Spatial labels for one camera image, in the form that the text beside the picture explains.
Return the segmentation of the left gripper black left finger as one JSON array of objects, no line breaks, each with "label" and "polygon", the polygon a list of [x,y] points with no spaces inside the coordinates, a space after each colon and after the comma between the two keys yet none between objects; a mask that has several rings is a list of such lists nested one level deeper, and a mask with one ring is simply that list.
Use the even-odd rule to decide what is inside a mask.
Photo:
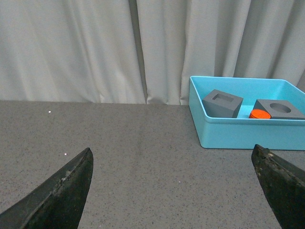
[{"label": "left gripper black left finger", "polygon": [[0,215],[2,229],[76,229],[93,174],[89,148]]}]

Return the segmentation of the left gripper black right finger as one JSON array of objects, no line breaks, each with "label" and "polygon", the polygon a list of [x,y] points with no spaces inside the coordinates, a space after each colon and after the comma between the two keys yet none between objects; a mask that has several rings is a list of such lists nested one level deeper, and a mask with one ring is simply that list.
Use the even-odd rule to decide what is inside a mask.
[{"label": "left gripper black right finger", "polygon": [[305,171],[258,144],[251,160],[261,188],[283,229],[305,227]]}]

